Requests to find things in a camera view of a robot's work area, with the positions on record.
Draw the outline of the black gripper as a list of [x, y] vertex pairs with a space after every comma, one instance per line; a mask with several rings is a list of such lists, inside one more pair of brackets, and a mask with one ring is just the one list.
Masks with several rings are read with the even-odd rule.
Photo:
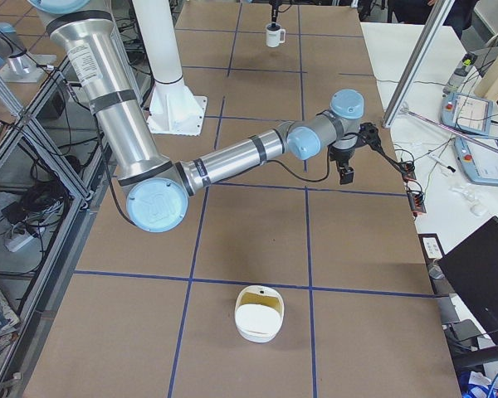
[[278, 16], [280, 11], [280, 6], [283, 4], [282, 0], [269, 0], [271, 5], [271, 25], [270, 30], [276, 29], [276, 24], [278, 23]]
[[330, 146], [330, 160], [336, 163], [340, 185], [354, 181], [354, 169], [349, 165], [349, 160], [354, 156], [356, 145], [356, 139], [341, 139]]

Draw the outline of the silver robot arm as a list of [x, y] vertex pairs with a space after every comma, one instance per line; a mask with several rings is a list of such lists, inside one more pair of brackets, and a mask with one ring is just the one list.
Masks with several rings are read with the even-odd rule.
[[198, 134], [207, 101], [184, 83], [168, 2], [136, 1], [133, 7], [155, 80], [148, 111], [143, 111], [112, 42], [115, 20], [107, 2], [35, 2], [49, 37], [66, 51], [116, 157], [133, 225], [148, 232], [169, 231], [183, 220], [188, 199], [198, 190], [285, 153], [306, 160], [321, 151], [338, 157], [353, 149], [364, 98], [356, 90], [339, 90], [329, 108], [313, 119], [285, 122], [189, 162], [171, 161], [157, 149], [154, 135]]

